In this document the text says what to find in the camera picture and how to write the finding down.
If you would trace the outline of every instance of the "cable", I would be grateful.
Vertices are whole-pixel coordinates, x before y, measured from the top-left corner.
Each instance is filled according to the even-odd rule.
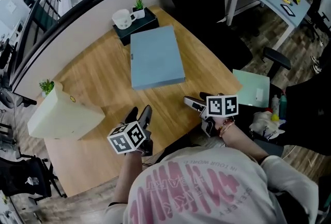
[[[284,157],[283,159],[285,159],[287,156],[289,156],[289,155],[291,154],[291,152],[294,150],[295,147],[296,147],[296,146],[294,146],[294,147],[290,150],[290,152],[287,153],[287,154],[285,155],[285,157]]]

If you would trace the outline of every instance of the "white mug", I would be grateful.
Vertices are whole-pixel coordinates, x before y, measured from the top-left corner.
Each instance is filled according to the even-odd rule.
[[[113,21],[118,27],[118,29],[126,29],[130,27],[132,22],[137,19],[137,16],[134,15],[134,13],[130,13],[127,9],[118,10],[116,13],[113,14]]]

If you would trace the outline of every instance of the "light blue box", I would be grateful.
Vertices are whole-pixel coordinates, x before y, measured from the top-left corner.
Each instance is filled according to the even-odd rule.
[[[185,82],[172,26],[131,35],[132,88],[147,89]]]

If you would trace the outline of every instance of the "wooden table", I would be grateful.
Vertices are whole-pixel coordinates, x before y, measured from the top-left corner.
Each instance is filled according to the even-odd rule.
[[[130,45],[123,47],[114,30],[71,61],[56,80],[77,100],[101,106],[106,117],[78,141],[45,139],[56,175],[69,197],[119,175],[124,155],[115,153],[107,135],[134,106],[140,112],[147,104],[153,108],[148,129],[152,132],[153,153],[156,154],[200,122],[198,113],[183,103],[183,96],[198,97],[200,91],[235,94],[241,88],[225,65],[193,34],[159,7],[153,6],[150,10],[157,16],[160,26],[173,25],[186,81],[133,90]],[[219,47],[228,48],[221,40]]]

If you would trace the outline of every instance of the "small potted plant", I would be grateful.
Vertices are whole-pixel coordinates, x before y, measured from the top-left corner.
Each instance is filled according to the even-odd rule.
[[[52,89],[56,86],[59,89],[63,89],[63,85],[57,81],[50,81],[49,79],[39,82],[39,86],[42,90],[41,95],[46,98]]]
[[[136,4],[132,7],[132,12],[137,19],[145,17],[143,0],[136,0]]]

